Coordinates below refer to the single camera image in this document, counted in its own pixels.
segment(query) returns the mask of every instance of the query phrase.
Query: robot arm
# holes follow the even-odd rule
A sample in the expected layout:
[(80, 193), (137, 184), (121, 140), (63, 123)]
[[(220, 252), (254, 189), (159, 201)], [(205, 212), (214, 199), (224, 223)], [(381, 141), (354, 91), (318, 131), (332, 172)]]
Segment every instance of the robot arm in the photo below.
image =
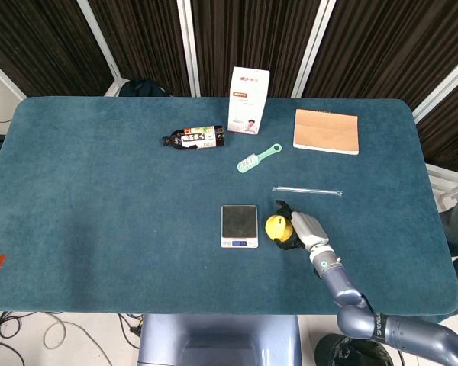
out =
[(284, 207), (280, 213), (290, 220), (300, 239), (299, 245), (294, 247), (305, 247), (310, 252), (318, 276), (341, 307), (337, 324), (344, 335), (373, 339), (440, 364), (458, 366), (458, 335), (455, 332), (410, 316), (374, 313), (351, 282), (320, 223), (314, 217), (293, 211), (282, 201), (279, 204)]

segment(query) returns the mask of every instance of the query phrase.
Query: teal tablecloth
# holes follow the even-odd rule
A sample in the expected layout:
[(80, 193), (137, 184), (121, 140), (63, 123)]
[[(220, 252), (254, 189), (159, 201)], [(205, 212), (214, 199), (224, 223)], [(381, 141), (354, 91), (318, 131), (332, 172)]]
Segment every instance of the teal tablecloth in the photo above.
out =
[[(303, 250), (266, 237), (276, 198), (316, 216), (376, 310), (448, 313), (458, 287), (408, 107), (269, 99), (260, 134), (178, 151), (226, 126), (225, 98), (29, 98), (0, 155), (0, 310), (336, 313)], [(296, 108), (357, 114), (360, 154), (292, 147)], [(283, 151), (240, 174), (273, 143)], [(271, 192), (273, 185), (344, 196)], [(222, 249), (222, 204), (257, 204), (258, 249)]]

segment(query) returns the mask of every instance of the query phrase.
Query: white box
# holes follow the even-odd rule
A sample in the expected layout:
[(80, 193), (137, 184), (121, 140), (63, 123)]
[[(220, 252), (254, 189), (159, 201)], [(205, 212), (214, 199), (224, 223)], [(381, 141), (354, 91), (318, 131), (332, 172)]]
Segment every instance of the white box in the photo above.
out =
[(234, 67), (227, 130), (256, 135), (268, 94), (269, 71)]

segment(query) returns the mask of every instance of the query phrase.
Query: floor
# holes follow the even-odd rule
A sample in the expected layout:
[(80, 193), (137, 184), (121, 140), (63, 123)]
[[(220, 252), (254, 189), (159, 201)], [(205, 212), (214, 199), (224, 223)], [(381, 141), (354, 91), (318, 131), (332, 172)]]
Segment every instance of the floor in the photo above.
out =
[[(0, 82), (0, 120), (12, 117), (19, 100)], [(0, 134), (5, 134), (8, 124), (0, 124)], [(126, 343), (119, 318), (116, 314), (101, 313), (61, 313), (57, 315), (61, 320), (75, 323), (83, 327), (89, 335), (105, 350), (106, 355), (113, 365), (135, 365), (137, 350)], [(128, 318), (131, 325), (137, 325), (135, 319)], [(299, 316), (302, 360), (304, 366), (314, 365), (313, 351), (317, 342), (325, 335), (339, 333), (336, 316)], [(63, 366), (72, 364), (87, 364), (91, 366), (107, 365), (108, 362), (98, 347), (88, 339), (82, 330), (74, 325), (66, 324), (66, 338), (64, 343), (56, 349), (47, 349), (58, 345), (63, 337), (61, 326), (56, 325), (50, 329), (56, 320), (47, 314), (35, 313), (22, 319), (21, 331), (5, 342), (15, 348), (24, 357), (26, 365), (34, 366)], [(443, 322), (458, 333), (458, 316)], [(17, 329), (17, 323), (11, 321), (4, 327), (4, 336), (12, 335)], [(139, 338), (127, 331), (127, 337), (138, 344)], [(395, 366), (400, 366), (398, 352), (388, 348)], [(427, 366), (433, 364), (413, 355), (404, 354), (407, 366)], [(16, 354), (0, 346), (0, 365), (14, 366), (21, 362)]]

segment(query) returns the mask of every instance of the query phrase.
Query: black curtain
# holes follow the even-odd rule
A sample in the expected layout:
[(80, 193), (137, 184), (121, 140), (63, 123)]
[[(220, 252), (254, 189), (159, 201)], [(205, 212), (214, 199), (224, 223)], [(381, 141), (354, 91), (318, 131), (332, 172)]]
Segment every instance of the black curtain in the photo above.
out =
[(412, 109), (458, 63), (458, 0), (338, 0), (303, 96)]
[(458, 87), (418, 123), (426, 162), (458, 172)]
[(190, 96), (176, 0), (89, 0), (121, 76)]
[(271, 72), (268, 95), (290, 97), (318, 0), (192, 0), (202, 96), (228, 96), (235, 66)]
[(29, 97), (103, 95), (113, 82), (75, 0), (0, 0), (0, 68)]

